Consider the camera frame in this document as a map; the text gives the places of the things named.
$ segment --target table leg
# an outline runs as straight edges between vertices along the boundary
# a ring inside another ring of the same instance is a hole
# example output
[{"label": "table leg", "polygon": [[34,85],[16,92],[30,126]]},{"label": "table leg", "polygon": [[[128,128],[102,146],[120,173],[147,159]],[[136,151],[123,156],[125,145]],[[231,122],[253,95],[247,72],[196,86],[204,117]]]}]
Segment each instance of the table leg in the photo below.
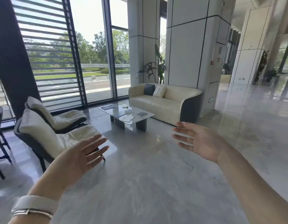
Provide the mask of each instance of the table leg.
[{"label": "table leg", "polygon": [[147,128],[147,119],[136,122],[136,128],[145,132]]},{"label": "table leg", "polygon": [[124,122],[120,121],[119,119],[115,118],[115,124],[122,129],[125,129]]}]

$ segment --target cream sofa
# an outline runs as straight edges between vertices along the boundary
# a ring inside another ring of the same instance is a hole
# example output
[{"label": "cream sofa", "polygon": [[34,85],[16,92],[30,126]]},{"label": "cream sofa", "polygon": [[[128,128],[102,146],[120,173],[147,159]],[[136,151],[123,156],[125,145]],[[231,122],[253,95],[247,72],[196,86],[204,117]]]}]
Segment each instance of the cream sofa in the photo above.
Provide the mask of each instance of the cream sofa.
[{"label": "cream sofa", "polygon": [[131,86],[129,104],[155,114],[154,118],[175,125],[178,121],[194,123],[199,117],[202,91],[189,87],[166,86],[163,98],[144,95],[145,83]]}]

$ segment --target right hand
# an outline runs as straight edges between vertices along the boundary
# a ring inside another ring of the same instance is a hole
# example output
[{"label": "right hand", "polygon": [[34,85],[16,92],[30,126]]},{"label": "right hand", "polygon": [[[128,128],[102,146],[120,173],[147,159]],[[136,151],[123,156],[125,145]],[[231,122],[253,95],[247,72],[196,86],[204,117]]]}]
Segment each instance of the right hand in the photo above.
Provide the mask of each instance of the right hand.
[{"label": "right hand", "polygon": [[178,127],[173,128],[175,132],[190,137],[184,137],[178,134],[173,134],[172,137],[192,145],[187,145],[182,142],[178,142],[177,144],[184,149],[198,154],[204,159],[217,163],[221,152],[231,148],[231,145],[229,145],[224,138],[206,127],[187,122],[177,122],[176,125]]}]

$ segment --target coffee table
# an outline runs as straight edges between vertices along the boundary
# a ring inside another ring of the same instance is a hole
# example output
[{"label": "coffee table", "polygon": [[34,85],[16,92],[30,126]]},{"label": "coffee table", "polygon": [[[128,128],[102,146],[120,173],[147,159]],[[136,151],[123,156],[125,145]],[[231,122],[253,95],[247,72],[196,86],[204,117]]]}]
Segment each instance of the coffee table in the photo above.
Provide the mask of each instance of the coffee table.
[{"label": "coffee table", "polygon": [[[122,129],[125,129],[125,124],[127,125],[131,125],[133,123],[136,124],[136,128],[142,130],[142,131],[146,131],[146,128],[147,128],[147,119],[149,117],[152,117],[154,116],[153,113],[150,113],[150,112],[147,112],[147,111],[144,111],[142,109],[139,109],[137,107],[133,107],[133,106],[128,106],[127,108],[123,108],[124,105],[127,105],[127,104],[123,104],[123,103],[115,103],[115,104],[112,104],[115,106],[115,108],[111,108],[111,109],[108,109],[108,110],[104,110],[102,109],[101,107],[99,107],[100,110],[102,110],[103,112],[107,113],[110,115],[110,119],[111,119],[111,122],[114,122],[117,126],[121,127]],[[119,118],[116,118],[114,117],[113,115],[119,113],[119,112],[124,112],[126,110],[132,110],[133,112],[132,113],[128,113],[128,114],[125,114]],[[140,112],[146,112],[147,115],[145,116],[138,116],[137,114],[140,113]],[[121,121],[124,117],[126,117],[127,115],[131,115],[133,116],[134,118],[130,121],[130,122],[124,122],[124,121]]]}]

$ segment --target white wristband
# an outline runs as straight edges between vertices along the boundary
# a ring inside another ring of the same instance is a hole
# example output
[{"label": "white wristband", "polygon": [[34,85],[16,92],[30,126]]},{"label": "white wristband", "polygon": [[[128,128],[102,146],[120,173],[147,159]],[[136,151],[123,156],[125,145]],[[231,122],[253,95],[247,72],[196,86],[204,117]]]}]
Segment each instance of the white wristband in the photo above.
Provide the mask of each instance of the white wristband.
[{"label": "white wristband", "polygon": [[37,210],[54,215],[58,208],[58,202],[42,196],[22,196],[13,205],[11,212],[18,210]]}]

